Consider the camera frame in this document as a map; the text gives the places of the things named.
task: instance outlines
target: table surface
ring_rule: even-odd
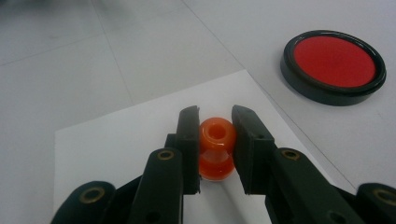
[[[394,0],[0,0],[0,222],[50,222],[55,131],[242,69],[335,184],[396,187],[395,12]],[[381,54],[388,77],[368,100],[318,104],[282,77],[288,41],[323,29]]]
[[[78,186],[103,180],[116,188],[142,175],[149,153],[174,133],[178,113],[200,106],[200,121],[231,120],[233,105],[253,109],[279,147],[302,151],[330,180],[280,117],[246,70],[56,133],[54,211]],[[263,196],[244,194],[237,172],[222,182],[201,181],[201,194],[186,196],[184,223],[270,223]]]

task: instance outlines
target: round container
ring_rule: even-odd
[[[305,97],[325,105],[354,105],[385,82],[379,53],[352,35],[311,31],[285,47],[283,77]]]
[[[220,181],[233,172],[235,140],[235,128],[227,119],[211,118],[201,124],[199,173],[202,178]]]

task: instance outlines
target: orange spool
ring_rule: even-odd
[[[220,181],[233,172],[236,131],[227,119],[212,118],[200,126],[199,173],[207,180]]]

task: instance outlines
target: white paper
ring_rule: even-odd
[[[150,152],[175,133],[178,113],[198,105],[200,121],[231,120],[233,105],[254,110],[278,147],[318,162],[279,116],[246,70],[94,119],[56,133],[54,212],[77,187],[103,180],[116,188],[143,174]],[[201,182],[201,194],[185,196],[184,223],[271,223],[263,196],[247,196],[236,171],[222,182]]]

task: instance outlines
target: red surface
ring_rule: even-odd
[[[309,76],[336,87],[363,86],[375,77],[375,64],[370,55],[336,37],[307,38],[295,47],[294,58]]]
[[[208,180],[223,180],[233,171],[236,131],[227,119],[212,118],[200,126],[199,173]]]

